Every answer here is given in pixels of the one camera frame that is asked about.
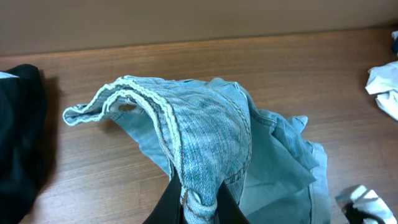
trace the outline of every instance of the wooden surface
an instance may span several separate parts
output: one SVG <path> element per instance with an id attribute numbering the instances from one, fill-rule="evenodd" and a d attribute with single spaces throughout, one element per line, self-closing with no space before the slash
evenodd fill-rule
<path id="1" fill-rule="evenodd" d="M 49 94 L 46 138 L 56 169 L 26 223 L 142 223 L 168 178 L 110 121 L 68 127 L 62 111 L 132 74 L 166 79 L 222 77 L 259 108 L 305 114 L 303 136 L 323 144 L 333 197 L 354 184 L 374 189 L 398 214 L 398 123 L 364 89 L 367 70 L 397 60 L 390 29 L 147 45 L 0 57 L 0 70 L 39 67 Z"/>

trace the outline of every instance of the blue denim fabric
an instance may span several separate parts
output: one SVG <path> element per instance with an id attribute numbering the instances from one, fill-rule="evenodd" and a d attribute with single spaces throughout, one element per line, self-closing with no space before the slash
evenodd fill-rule
<path id="1" fill-rule="evenodd" d="M 222 181 L 248 218 L 299 194 L 306 205 L 299 216 L 311 222 L 311 194 L 327 195 L 327 184 L 311 188 L 319 163 L 313 144 L 300 135 L 307 118 L 286 120 L 258 110 L 236 82 L 125 76 L 102 87 L 89 104 L 67 108 L 63 118 L 70 126 L 110 118 L 170 178 L 174 166 L 189 223 L 214 222 Z M 325 175 L 320 178 L 326 183 Z"/>

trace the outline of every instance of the denim garment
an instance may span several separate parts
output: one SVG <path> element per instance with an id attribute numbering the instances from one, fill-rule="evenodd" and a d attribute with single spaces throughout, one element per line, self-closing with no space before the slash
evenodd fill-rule
<path id="1" fill-rule="evenodd" d="M 214 222 L 222 181 L 249 219 L 299 194 L 297 203 L 304 206 L 292 212 L 299 210 L 302 220 L 314 223 L 313 202 L 325 199 L 311 195 L 327 195 L 326 176 L 315 172 L 319 164 L 326 169 L 326 158 L 314 156 L 314 144 L 300 134 L 307 118 L 286 120 L 258 110 L 236 82 L 125 76 L 102 87 L 89 104 L 67 108 L 63 118 L 70 126 L 110 118 L 170 178 L 175 167 L 189 223 Z M 319 180 L 326 185 L 314 187 Z"/>

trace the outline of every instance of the light blue cloth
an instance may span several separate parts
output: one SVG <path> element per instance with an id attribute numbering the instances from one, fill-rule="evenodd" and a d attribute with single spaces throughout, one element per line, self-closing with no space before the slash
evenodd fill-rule
<path id="1" fill-rule="evenodd" d="M 300 134 L 307 117 L 258 110 L 236 82 L 125 76 L 63 118 L 70 126 L 111 118 L 170 178 L 174 166 L 189 223 L 214 222 L 222 181 L 252 223 L 330 220 L 326 155 Z"/>

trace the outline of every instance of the wall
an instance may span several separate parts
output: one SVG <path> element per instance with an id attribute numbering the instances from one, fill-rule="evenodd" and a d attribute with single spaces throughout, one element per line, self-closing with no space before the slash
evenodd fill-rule
<path id="1" fill-rule="evenodd" d="M 397 0 L 0 0 L 0 55 L 389 24 Z"/>

